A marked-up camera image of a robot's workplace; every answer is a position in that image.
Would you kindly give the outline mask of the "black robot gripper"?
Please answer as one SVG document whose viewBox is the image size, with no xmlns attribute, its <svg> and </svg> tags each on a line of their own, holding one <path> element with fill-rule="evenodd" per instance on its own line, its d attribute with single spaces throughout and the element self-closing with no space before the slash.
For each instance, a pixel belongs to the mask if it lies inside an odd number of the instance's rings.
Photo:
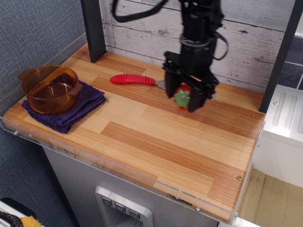
<svg viewBox="0 0 303 227">
<path fill-rule="evenodd" d="M 194 112 L 203 107 L 206 99 L 213 99 L 216 95 L 217 78 L 210 70 L 215 59 L 216 37 L 205 42 L 193 42 L 184 37 L 181 41 L 181 52 L 165 52 L 165 84 L 168 98 L 172 98 L 177 88 L 186 84 L 192 89 L 188 111 Z"/>
</svg>

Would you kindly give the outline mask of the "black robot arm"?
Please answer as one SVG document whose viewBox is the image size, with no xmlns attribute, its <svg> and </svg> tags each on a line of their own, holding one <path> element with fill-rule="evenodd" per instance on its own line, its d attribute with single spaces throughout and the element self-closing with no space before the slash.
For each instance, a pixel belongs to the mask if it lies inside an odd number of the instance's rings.
<svg viewBox="0 0 303 227">
<path fill-rule="evenodd" d="M 166 93 L 177 105 L 194 112 L 204 106 L 207 99 L 217 95 L 218 79 L 211 72 L 217 40 L 226 39 L 217 29 L 224 15 L 219 0 L 182 0 L 183 32 L 180 36 L 180 53 L 165 52 L 163 65 Z"/>
</svg>

